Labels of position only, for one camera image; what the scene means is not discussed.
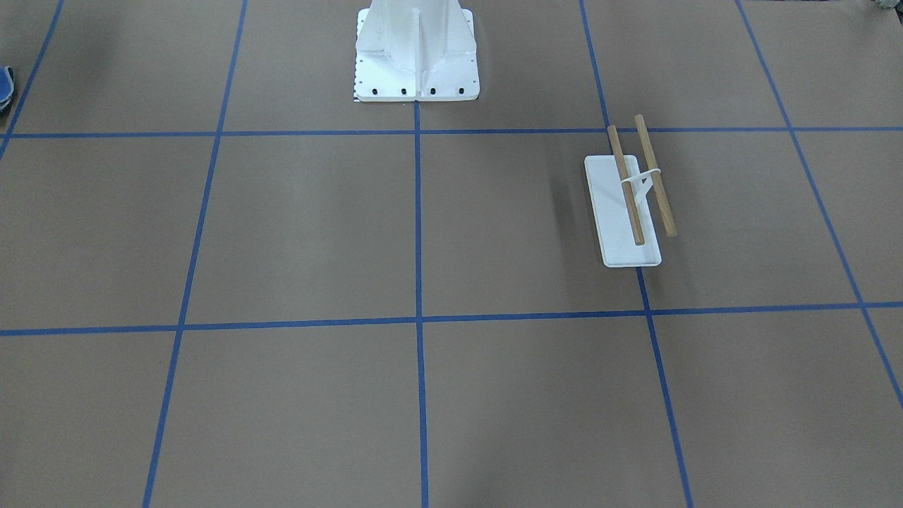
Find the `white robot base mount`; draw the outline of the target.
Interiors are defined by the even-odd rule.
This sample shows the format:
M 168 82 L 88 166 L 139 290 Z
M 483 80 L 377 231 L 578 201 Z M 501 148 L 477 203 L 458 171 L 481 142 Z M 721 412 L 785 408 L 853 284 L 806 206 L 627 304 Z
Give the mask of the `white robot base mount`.
M 358 11 L 353 97 L 361 102 L 480 96 L 474 17 L 458 1 L 373 1 Z

